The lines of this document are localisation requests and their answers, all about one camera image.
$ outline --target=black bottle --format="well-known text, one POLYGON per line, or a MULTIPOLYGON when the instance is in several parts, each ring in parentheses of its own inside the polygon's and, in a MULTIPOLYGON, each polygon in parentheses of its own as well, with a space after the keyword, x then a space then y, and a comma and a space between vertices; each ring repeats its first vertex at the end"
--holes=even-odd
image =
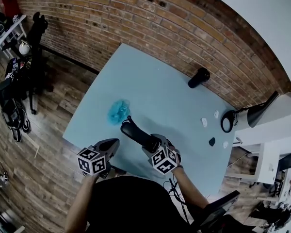
POLYGON ((204 67, 197 70, 197 73, 190 79, 188 85, 190 88, 197 87, 200 83, 207 81, 210 78, 210 73, 204 67))

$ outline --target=light blue table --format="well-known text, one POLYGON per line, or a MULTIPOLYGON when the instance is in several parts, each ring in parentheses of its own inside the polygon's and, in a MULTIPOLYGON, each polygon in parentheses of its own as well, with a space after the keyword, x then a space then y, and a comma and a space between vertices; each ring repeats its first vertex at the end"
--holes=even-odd
POLYGON ((147 133, 166 136, 180 150, 182 165, 200 192, 216 194, 231 153, 234 132, 221 130, 220 118, 232 107, 200 85, 188 87, 189 78, 171 66, 122 44, 97 76, 75 114, 64 138, 79 148, 107 138, 119 138, 120 148, 111 164, 162 184, 163 176, 147 162, 141 146, 108 122, 111 105, 130 102, 134 122, 147 133), (215 110, 219 118, 214 117, 215 110), (207 118, 203 127, 201 118, 207 118), (215 137, 213 147, 209 140, 215 137), (223 142, 229 146, 224 149, 223 142))

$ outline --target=blue crumpled object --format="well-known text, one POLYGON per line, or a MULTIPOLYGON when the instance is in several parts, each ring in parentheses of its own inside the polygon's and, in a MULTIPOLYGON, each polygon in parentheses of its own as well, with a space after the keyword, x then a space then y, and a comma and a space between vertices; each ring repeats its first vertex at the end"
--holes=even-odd
POLYGON ((129 102, 127 100, 118 100, 108 112, 108 120, 113 125, 122 123, 130 115, 129 102))

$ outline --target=lamp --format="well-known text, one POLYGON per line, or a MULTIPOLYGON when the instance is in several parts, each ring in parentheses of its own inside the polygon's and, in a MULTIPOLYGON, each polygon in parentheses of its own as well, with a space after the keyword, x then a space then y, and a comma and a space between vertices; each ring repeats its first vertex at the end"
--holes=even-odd
POLYGON ((266 102, 264 103, 260 103, 248 108, 242 108, 238 111, 234 111, 234 110, 230 110, 228 112, 226 112, 222 119, 221 119, 221 128, 225 133, 229 133, 232 131, 233 129, 233 125, 237 124, 237 114, 243 111, 248 111, 247 113, 247 121, 248 124, 251 128, 255 127, 256 124, 260 121, 261 117, 263 116, 263 114, 265 113, 265 111, 268 109, 268 107, 279 97, 279 94, 277 91, 275 91, 269 99, 267 99, 266 102), (229 123, 230 123, 230 128, 228 130, 226 130, 223 126, 224 124, 224 120, 228 119, 229 123))

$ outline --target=brick wall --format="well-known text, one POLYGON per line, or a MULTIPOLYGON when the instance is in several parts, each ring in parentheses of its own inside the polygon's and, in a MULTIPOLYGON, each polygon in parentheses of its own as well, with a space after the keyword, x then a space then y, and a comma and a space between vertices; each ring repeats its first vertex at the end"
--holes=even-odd
POLYGON ((275 89, 280 94, 291 91, 265 41, 220 0, 18 3, 29 21, 36 11, 46 16, 43 45, 97 70, 126 43, 190 77, 200 65, 206 67, 211 75, 205 86, 237 108, 261 103, 275 89))

